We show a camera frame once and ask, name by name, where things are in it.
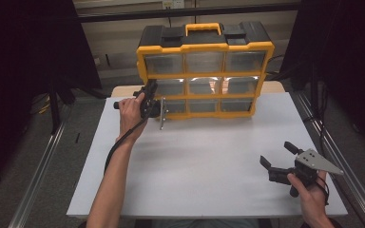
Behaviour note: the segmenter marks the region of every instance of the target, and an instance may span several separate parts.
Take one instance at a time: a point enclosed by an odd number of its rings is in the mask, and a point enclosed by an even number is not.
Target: white table
[[[99,187],[106,156],[119,132],[119,112],[109,98],[67,215],[85,218]],[[300,215],[290,186],[270,182],[259,164],[294,166],[285,141],[315,148],[288,93],[262,94],[252,118],[150,119],[133,148],[122,216],[136,219],[275,218]],[[326,207],[346,215],[337,190]]]

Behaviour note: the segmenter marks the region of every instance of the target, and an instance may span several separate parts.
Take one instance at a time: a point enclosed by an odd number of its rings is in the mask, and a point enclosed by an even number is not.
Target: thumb
[[[292,174],[292,173],[288,174],[287,179],[298,190],[298,193],[300,194],[300,196],[302,198],[308,194],[308,191],[307,191],[306,187],[304,187],[304,184],[294,174]]]

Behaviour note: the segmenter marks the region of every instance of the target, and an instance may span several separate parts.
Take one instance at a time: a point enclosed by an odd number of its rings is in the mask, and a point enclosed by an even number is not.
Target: hand
[[[137,98],[123,99],[119,102],[120,106],[120,136],[117,138],[119,140],[129,129],[134,127],[141,118],[141,102],[144,99],[144,93],[141,93]],[[146,123],[136,128],[132,134],[130,134],[126,140],[132,141],[133,143],[138,140],[144,131]]]
[[[318,171],[318,176],[325,181],[327,172]],[[301,212],[304,221],[313,228],[334,227],[325,213],[325,195],[322,190],[314,184],[305,188],[303,183],[294,174],[288,174],[287,179],[300,194]],[[322,187],[325,186],[325,183],[319,178],[317,178],[317,183]]]

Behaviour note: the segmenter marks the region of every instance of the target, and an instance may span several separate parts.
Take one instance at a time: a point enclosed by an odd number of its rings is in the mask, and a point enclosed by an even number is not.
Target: yellow storage organizer
[[[156,79],[168,119],[249,117],[274,48],[260,22],[148,26],[137,65],[145,84]]]

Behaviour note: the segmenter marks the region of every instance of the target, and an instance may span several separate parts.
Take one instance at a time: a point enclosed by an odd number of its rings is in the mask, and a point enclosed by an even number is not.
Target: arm
[[[144,94],[138,98],[124,99],[120,106],[120,136],[141,120],[140,105]],[[116,149],[111,157],[96,198],[91,206],[87,219],[87,227],[117,227],[123,208],[125,196],[126,171],[134,143],[144,131],[144,126],[138,127]]]
[[[318,176],[324,181],[327,172],[318,171]],[[304,187],[303,183],[293,174],[288,174],[287,179],[298,190],[301,200],[301,212],[304,221],[312,228],[334,228],[331,221],[325,213],[325,195],[315,185],[311,185],[308,189]],[[324,186],[322,180],[317,179],[317,183]]]

